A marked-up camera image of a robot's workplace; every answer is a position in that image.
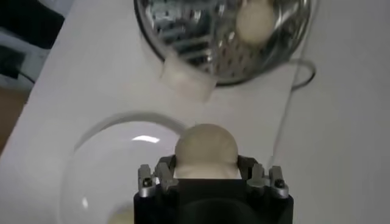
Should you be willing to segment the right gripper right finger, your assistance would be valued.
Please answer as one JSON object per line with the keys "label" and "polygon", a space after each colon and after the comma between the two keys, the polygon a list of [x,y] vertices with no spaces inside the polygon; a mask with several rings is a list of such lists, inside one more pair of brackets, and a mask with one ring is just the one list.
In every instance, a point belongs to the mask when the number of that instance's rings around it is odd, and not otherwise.
{"label": "right gripper right finger", "polygon": [[241,155],[238,156],[237,166],[241,178],[246,181],[251,192],[258,196],[269,194],[274,198],[289,197],[289,187],[280,166],[272,166],[266,175],[263,165],[256,159]]}

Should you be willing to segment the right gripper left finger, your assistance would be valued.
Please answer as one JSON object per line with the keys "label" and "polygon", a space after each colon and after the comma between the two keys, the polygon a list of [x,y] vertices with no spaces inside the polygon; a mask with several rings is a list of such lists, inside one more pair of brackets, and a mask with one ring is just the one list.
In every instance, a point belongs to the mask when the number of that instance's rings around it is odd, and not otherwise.
{"label": "right gripper left finger", "polygon": [[179,183],[174,178],[176,156],[165,156],[158,160],[154,171],[147,164],[142,164],[138,169],[138,195],[142,198],[153,197],[159,188],[163,193],[175,189]]}

